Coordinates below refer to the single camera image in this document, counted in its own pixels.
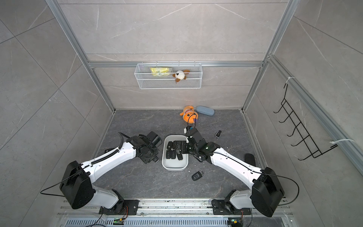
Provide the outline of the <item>yellow packet in basket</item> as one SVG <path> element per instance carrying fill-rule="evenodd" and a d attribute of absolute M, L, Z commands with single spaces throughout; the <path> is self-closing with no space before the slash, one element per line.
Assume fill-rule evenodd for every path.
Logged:
<path fill-rule="evenodd" d="M 169 67 L 151 67 L 151 74 L 156 77 L 167 77 L 173 72 L 172 68 Z"/>

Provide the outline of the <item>brown white plush dog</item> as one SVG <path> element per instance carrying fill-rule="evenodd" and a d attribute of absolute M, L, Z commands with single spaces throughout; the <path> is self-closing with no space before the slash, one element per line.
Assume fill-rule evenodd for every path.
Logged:
<path fill-rule="evenodd" d="M 178 83 L 181 80 L 186 80 L 187 75 L 190 73 L 189 70 L 184 70 L 184 71 L 177 71 L 176 73 L 173 74 L 173 77 L 175 79 L 175 82 Z"/>

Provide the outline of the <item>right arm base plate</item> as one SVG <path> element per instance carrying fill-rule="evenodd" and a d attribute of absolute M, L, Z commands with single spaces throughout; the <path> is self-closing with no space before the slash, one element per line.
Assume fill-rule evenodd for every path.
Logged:
<path fill-rule="evenodd" d="M 214 215 L 251 215 L 251 209 L 237 209 L 225 200 L 212 199 L 211 205 Z"/>

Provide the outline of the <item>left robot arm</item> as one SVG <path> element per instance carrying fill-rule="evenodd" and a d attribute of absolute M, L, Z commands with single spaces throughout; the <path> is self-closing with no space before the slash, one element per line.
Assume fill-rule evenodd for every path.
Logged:
<path fill-rule="evenodd" d="M 102 213 L 120 214 L 127 211 L 124 198 L 116 190 L 107 190 L 94 185 L 101 176 L 120 164 L 139 157 L 145 164 L 158 162 L 158 144 L 162 139 L 155 133 L 129 137 L 121 132 L 120 145 L 105 154 L 83 163 L 73 161 L 66 167 L 58 183 L 61 196 L 74 210 L 85 206 L 98 206 Z"/>

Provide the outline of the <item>black silver Mercedes key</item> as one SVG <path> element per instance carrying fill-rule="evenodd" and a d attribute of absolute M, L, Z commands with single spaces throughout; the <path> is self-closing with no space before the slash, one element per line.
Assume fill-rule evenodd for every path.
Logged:
<path fill-rule="evenodd" d="M 221 130 L 219 130 L 219 131 L 215 134 L 215 137 L 216 137 L 217 139 L 219 139 L 219 138 L 220 138 L 220 136 L 221 136 L 221 133 L 222 133 L 222 131 L 221 131 Z"/>

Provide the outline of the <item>orange plush toy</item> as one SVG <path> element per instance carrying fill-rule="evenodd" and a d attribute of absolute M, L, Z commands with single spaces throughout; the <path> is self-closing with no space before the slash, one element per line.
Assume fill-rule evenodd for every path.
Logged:
<path fill-rule="evenodd" d="M 183 109 L 183 112 L 180 113 L 180 116 L 182 116 L 183 120 L 189 124 L 196 123 L 198 119 L 198 113 L 195 111 L 193 106 L 186 106 Z"/>

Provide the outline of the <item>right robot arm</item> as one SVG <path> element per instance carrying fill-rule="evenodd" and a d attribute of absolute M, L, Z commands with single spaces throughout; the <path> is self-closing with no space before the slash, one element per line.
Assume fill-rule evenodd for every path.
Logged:
<path fill-rule="evenodd" d="M 187 138 L 187 152 L 199 162 L 218 166 L 238 178 L 248 188 L 244 191 L 232 190 L 224 200 L 223 214 L 234 214 L 243 209 L 255 208 L 259 213 L 271 218 L 282 206 L 285 191 L 280 183 L 280 175 L 269 167 L 256 167 L 228 153 L 214 142 L 206 142 L 194 124 L 184 128 Z"/>

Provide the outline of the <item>black wall hook rack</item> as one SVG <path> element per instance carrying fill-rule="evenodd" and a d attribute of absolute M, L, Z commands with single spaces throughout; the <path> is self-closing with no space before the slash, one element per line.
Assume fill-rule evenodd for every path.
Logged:
<path fill-rule="evenodd" d="M 298 142 L 291 144 L 291 147 L 298 147 L 300 144 L 303 144 L 308 151 L 308 155 L 304 158 L 297 158 L 299 161 L 305 161 L 306 159 L 312 157 L 313 159 L 320 157 L 324 155 L 325 153 L 334 150 L 338 147 L 338 145 L 333 144 L 328 148 L 327 150 L 321 150 L 317 143 L 315 142 L 312 135 L 307 130 L 305 124 L 302 122 L 302 120 L 297 115 L 296 111 L 292 108 L 292 106 L 289 104 L 289 102 L 286 99 L 287 95 L 287 89 L 288 85 L 285 84 L 284 87 L 284 96 L 280 103 L 280 108 L 277 111 L 273 111 L 274 114 L 284 113 L 285 119 L 279 120 L 278 122 L 280 124 L 285 123 L 286 121 L 289 121 L 293 124 L 293 130 L 290 134 L 287 134 L 287 137 L 292 137 L 294 135 L 298 135 L 299 140 Z"/>

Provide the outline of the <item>white storage box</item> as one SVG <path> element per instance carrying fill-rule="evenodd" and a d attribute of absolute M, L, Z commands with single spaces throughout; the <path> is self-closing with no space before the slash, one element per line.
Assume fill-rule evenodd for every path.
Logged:
<path fill-rule="evenodd" d="M 169 135 L 164 140 L 162 165 L 168 171 L 183 171 L 189 163 L 186 153 L 187 138 L 184 135 Z"/>

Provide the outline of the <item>aluminium mounting rail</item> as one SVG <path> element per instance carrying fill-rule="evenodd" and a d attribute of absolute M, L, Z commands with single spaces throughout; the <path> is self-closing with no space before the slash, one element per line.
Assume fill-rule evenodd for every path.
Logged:
<path fill-rule="evenodd" d="M 78 210 L 73 210 L 70 206 L 66 206 L 65 202 L 61 205 L 58 215 L 86 215 L 86 214 L 101 214 L 101 211 L 106 212 L 106 215 L 112 215 L 111 211 L 99 208 L 98 206 L 85 206 Z M 121 213 L 115 215 L 128 216 L 237 216 L 244 217 L 253 214 L 257 217 L 265 217 L 257 209 L 232 209 L 226 208 L 225 202 L 222 199 L 135 199 L 125 200 L 125 208 L 121 209 Z M 289 206 L 279 207 L 275 210 L 273 217 L 292 217 L 293 214 Z"/>

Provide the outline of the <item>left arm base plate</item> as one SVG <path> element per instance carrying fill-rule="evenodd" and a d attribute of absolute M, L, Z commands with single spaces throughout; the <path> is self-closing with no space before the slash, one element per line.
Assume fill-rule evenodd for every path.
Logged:
<path fill-rule="evenodd" d="M 98 214 L 104 215 L 136 215 L 139 207 L 139 200 L 124 200 L 117 202 L 112 208 L 101 207 Z"/>

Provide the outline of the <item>blue glasses case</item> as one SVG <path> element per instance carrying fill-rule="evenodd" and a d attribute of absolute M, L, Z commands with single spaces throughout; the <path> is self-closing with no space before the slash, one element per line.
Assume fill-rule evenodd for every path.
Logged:
<path fill-rule="evenodd" d="M 195 111 L 200 113 L 200 114 L 204 114 L 204 115 L 208 115 L 208 116 L 213 116 L 215 114 L 215 110 L 209 107 L 204 107 L 204 106 L 197 106 L 195 108 Z"/>

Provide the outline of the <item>black silver car key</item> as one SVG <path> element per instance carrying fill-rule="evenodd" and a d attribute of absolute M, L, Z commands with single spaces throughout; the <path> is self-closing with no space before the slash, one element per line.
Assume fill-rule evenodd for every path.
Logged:
<path fill-rule="evenodd" d="M 201 179 L 203 177 L 203 175 L 204 175 L 204 172 L 202 170 L 200 170 L 192 175 L 192 180 L 197 181 L 197 180 Z"/>

